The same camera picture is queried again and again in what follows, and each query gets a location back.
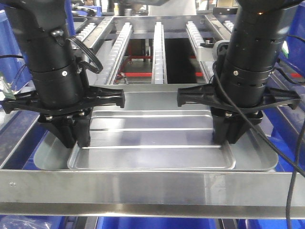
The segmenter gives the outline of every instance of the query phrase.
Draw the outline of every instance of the metal rod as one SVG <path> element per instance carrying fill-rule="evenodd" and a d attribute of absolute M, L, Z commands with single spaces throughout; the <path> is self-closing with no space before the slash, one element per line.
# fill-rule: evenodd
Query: metal rod
<path fill-rule="evenodd" d="M 153 37 L 152 84 L 167 84 L 164 26 L 157 22 Z"/>
<path fill-rule="evenodd" d="M 0 170 L 0 214 L 285 217 L 291 173 Z M 305 218 L 297 175 L 292 217 Z"/>
<path fill-rule="evenodd" d="M 96 28 L 89 34 L 89 36 L 85 39 L 84 44 L 93 49 L 95 53 L 97 53 L 99 47 L 102 42 L 106 39 L 113 28 L 113 17 L 104 18 L 100 24 L 96 26 Z"/>

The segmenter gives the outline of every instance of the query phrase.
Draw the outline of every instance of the stainless steel tray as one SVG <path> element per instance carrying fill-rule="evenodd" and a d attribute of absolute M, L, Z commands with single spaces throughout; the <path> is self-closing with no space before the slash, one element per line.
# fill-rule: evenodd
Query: stainless steel tray
<path fill-rule="evenodd" d="M 91 145 L 74 148 L 70 169 L 228 170 L 229 144 L 212 142 L 209 111 L 93 113 Z"/>
<path fill-rule="evenodd" d="M 56 170 L 60 168 L 55 165 L 66 163 L 70 169 L 119 171 L 269 171 L 276 166 L 276 153 L 252 131 L 234 145 L 214 145 L 209 107 L 177 107 L 176 91 L 183 86 L 118 85 L 125 91 L 125 108 L 94 109 L 90 147 L 67 152 L 48 134 L 37 149 L 35 165 Z"/>

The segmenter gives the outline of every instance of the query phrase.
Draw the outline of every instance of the blue plastic crate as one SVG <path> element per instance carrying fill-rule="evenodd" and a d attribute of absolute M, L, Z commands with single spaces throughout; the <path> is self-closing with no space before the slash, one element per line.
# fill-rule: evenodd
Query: blue plastic crate
<path fill-rule="evenodd" d="M 0 55 L 21 55 L 15 36 L 10 27 L 4 10 L 0 11 Z M 0 72 L 4 74 L 7 82 L 12 83 L 13 90 L 19 90 L 31 80 L 31 74 L 25 68 L 19 77 L 18 70 L 25 64 L 23 59 L 4 58 L 0 59 Z"/>
<path fill-rule="evenodd" d="M 101 17 L 102 16 L 102 8 L 101 6 L 84 6 L 84 7 L 87 7 L 87 8 L 91 8 L 91 9 L 94 9 L 96 10 L 96 16 L 97 17 Z M 77 11 L 79 13 L 79 15 L 82 15 L 82 16 L 86 16 L 87 13 L 86 12 L 83 12 L 83 11 Z"/>
<path fill-rule="evenodd" d="M 292 220 L 292 228 L 305 229 L 304 220 Z M 287 229 L 285 219 L 242 219 L 238 229 Z"/>
<path fill-rule="evenodd" d="M 289 34 L 297 35 L 305 39 L 305 1 L 299 5 L 296 11 L 295 18 L 290 26 Z M 288 58 L 282 53 L 280 54 L 280 58 L 305 77 L 305 44 L 293 37 L 287 37 L 286 41 L 289 49 Z"/>
<path fill-rule="evenodd" d="M 216 229 L 214 219 L 99 217 L 96 229 Z"/>

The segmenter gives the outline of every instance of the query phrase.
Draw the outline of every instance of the black cable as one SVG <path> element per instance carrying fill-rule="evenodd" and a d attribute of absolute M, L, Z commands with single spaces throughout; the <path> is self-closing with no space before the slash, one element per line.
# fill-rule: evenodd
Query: black cable
<path fill-rule="evenodd" d="M 274 68 L 274 70 L 277 70 L 289 83 L 295 85 L 305 85 L 305 82 L 296 82 L 293 79 L 291 79 L 281 68 Z"/>
<path fill-rule="evenodd" d="M 2 55 L 0 56 L 0 59 L 2 58 L 19 58 L 19 59 L 23 59 L 23 56 L 20 55 Z"/>
<path fill-rule="evenodd" d="M 10 87 L 12 88 L 13 91 L 15 91 L 15 89 L 13 89 L 13 85 L 15 84 L 15 87 L 17 87 L 17 82 L 18 82 L 18 80 L 19 80 L 19 78 L 20 78 L 20 76 L 21 76 L 21 74 L 23 73 L 23 71 L 24 71 L 25 68 L 26 68 L 26 64 L 24 64 L 23 66 L 21 66 L 21 67 L 19 68 L 19 70 L 17 71 L 17 73 L 16 73 L 16 75 L 15 75 L 13 81 L 11 82 L 11 86 L 10 86 Z"/>
<path fill-rule="evenodd" d="M 300 135 L 297 139 L 296 148 L 295 148 L 295 163 L 297 165 L 299 164 L 299 160 L 300 160 L 301 145 L 302 145 L 302 140 L 303 140 L 304 134 L 305 134 L 305 120 L 304 120 L 302 129 L 300 131 Z M 296 179 L 296 170 L 294 169 L 292 176 L 291 176 L 291 180 L 290 180 L 289 191 L 288 191 L 287 202 L 286 202 L 286 221 L 287 221 L 288 229 L 292 229 L 290 209 L 291 209 L 292 195 L 293 195 L 293 191 L 295 188 L 295 179 Z"/>
<path fill-rule="evenodd" d="M 241 111 L 241 109 L 231 100 L 228 94 L 225 92 L 224 88 L 221 85 L 220 79 L 216 72 L 216 62 L 213 64 L 214 77 L 217 81 L 219 89 L 223 96 L 227 99 L 229 104 L 234 107 L 237 113 L 249 124 L 249 126 L 279 155 L 281 156 L 288 164 L 290 164 L 297 172 L 299 172 L 305 178 L 305 171 L 296 165 L 289 157 L 287 157 L 283 152 L 281 152 L 267 137 L 264 133 L 261 132 L 251 121 L 246 117 L 246 115 Z"/>
<path fill-rule="evenodd" d="M 87 68 L 88 70 L 96 74 L 100 73 L 103 70 L 102 63 L 82 41 L 77 39 L 75 36 L 69 37 L 68 40 L 71 41 L 73 44 L 75 44 L 84 54 L 86 54 L 88 58 L 93 62 L 95 67 L 86 61 L 80 61 L 79 64 L 81 64 L 83 67 Z"/>
<path fill-rule="evenodd" d="M 209 83 L 211 83 L 212 82 L 212 79 L 214 78 L 214 76 L 212 76 L 211 78 L 210 78 L 210 80 L 209 80 Z"/>
<path fill-rule="evenodd" d="M 287 37 L 294 37 L 294 38 L 297 38 L 298 40 L 300 40 L 300 41 L 305 43 L 305 39 L 302 38 L 302 37 L 299 37 L 299 36 L 296 36 L 296 35 L 287 35 Z"/>

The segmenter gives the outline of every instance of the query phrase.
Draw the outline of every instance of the screw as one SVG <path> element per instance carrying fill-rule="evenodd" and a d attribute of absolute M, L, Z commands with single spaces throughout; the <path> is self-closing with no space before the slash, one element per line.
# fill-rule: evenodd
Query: screw
<path fill-rule="evenodd" d="M 84 111 L 81 111 L 78 115 L 79 115 L 79 116 L 85 116 L 85 112 L 84 112 Z"/>
<path fill-rule="evenodd" d="M 53 119 L 53 116 L 52 116 L 52 115 L 46 115 L 45 117 L 46 117 L 46 120 L 47 120 L 47 121 L 51 121 L 51 120 Z"/>
<path fill-rule="evenodd" d="M 227 112 L 225 112 L 225 117 L 227 117 L 227 118 L 230 118 L 230 117 L 232 117 L 232 112 L 229 112 L 229 111 L 227 111 Z"/>

